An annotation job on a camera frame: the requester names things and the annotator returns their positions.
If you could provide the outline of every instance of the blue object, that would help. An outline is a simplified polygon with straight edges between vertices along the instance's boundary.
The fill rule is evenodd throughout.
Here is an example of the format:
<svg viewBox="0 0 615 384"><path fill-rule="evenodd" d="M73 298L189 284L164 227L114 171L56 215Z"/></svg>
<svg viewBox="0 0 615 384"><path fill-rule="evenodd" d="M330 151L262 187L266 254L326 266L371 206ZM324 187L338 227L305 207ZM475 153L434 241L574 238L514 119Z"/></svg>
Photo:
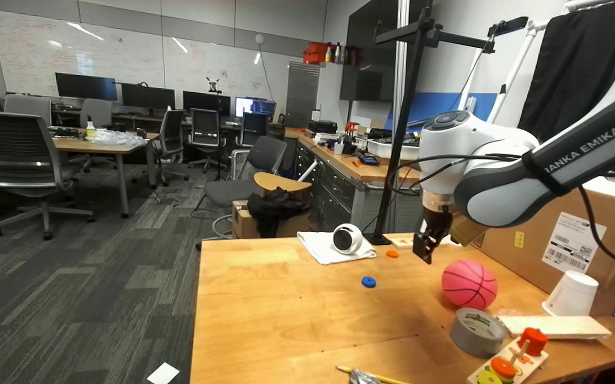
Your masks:
<svg viewBox="0 0 615 384"><path fill-rule="evenodd" d="M475 99L475 108L474 116L479 119L486 119L490 116L490 108L496 104L496 95L470 95L472 99ZM409 104L409 117L407 123L418 121L418 119L427 119L446 111L454 111L456 102L458 102L462 95L458 91L417 91ZM389 111L387 131L393 129L393 111Z"/></svg>
<svg viewBox="0 0 615 384"><path fill-rule="evenodd" d="M364 287L364 289L375 289L375 279L373 279L371 275L364 275L364 278L363 278L363 287Z"/></svg>

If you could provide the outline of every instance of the wooden tabletop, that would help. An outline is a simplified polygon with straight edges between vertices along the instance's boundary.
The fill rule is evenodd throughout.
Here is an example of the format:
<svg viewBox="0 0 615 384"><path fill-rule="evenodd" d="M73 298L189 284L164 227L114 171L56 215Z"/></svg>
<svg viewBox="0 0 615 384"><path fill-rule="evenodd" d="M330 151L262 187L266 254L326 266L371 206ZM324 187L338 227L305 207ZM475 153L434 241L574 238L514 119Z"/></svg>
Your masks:
<svg viewBox="0 0 615 384"><path fill-rule="evenodd" d="M308 147L313 156L329 163L333 168L344 172L351 180L356 180L368 186L385 186L389 172L389 160L378 160L378 166L363 165L356 156L333 153L329 147L315 145L310 136L298 136L300 145ZM417 182L418 171L403 168L399 171L402 182Z"/></svg>
<svg viewBox="0 0 615 384"><path fill-rule="evenodd" d="M53 136L53 145L57 151L80 151L80 153L130 153L140 145L117 145L117 143L92 143L76 136Z"/></svg>
<svg viewBox="0 0 615 384"><path fill-rule="evenodd" d="M296 240L204 241L200 254L191 382L345 382L335 364L405 382L465 382L481 368L451 339L454 308L440 297L442 270L481 261L499 287L490 313L542 313L545 292L472 247L442 246L434 264L407 250L322 266ZM368 291L360 278L375 278ZM548 342L532 382L558 382L615 364L613 337Z"/></svg>
<svg viewBox="0 0 615 384"><path fill-rule="evenodd" d="M296 182L296 180L285 180L285 177L274 176L274 172L253 172L252 180L257 182L257 186L261 190L281 187L285 193L305 193L305 190L311 187L311 183Z"/></svg>

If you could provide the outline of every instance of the gray carpet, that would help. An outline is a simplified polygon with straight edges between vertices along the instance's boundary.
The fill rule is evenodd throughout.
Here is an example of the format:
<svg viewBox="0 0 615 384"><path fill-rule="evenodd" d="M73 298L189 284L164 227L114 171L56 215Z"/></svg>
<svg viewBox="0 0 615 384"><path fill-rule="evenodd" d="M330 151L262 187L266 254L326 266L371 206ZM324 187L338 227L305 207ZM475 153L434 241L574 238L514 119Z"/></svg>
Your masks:
<svg viewBox="0 0 615 384"><path fill-rule="evenodd" d="M78 207L95 223L53 215L0 238L0 384L4 382L148 382L168 363L188 382L199 254L220 211L203 206L204 183L170 182L152 193L140 166L127 166L132 218L120 218L114 168L92 168Z"/></svg>

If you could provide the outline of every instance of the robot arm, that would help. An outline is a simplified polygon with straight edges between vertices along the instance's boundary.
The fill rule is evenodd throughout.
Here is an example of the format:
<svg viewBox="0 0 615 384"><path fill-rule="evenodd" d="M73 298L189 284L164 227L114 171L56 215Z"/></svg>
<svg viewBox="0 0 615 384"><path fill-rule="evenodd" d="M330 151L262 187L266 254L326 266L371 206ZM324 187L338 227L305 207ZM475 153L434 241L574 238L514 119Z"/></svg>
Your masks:
<svg viewBox="0 0 615 384"><path fill-rule="evenodd" d="M577 123L537 145L518 129L499 129L470 114L438 116L420 134L420 153L475 156L420 163L422 227L415 252L428 261L449 233L451 207L482 227L514 227L532 218L547 201L615 166L615 83ZM518 156L512 163L481 160L486 153Z"/></svg>

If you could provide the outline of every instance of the roll of tape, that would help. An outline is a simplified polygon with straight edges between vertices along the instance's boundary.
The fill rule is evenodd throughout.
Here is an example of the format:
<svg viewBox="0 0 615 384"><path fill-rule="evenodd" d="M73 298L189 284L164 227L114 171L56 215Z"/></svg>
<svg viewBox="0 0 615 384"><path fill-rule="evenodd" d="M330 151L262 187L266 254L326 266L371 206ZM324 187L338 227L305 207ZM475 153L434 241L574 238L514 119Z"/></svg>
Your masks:
<svg viewBox="0 0 615 384"><path fill-rule="evenodd" d="M486 311L462 308L454 313L453 342L474 356L486 359L498 354L504 337L506 328Z"/></svg>

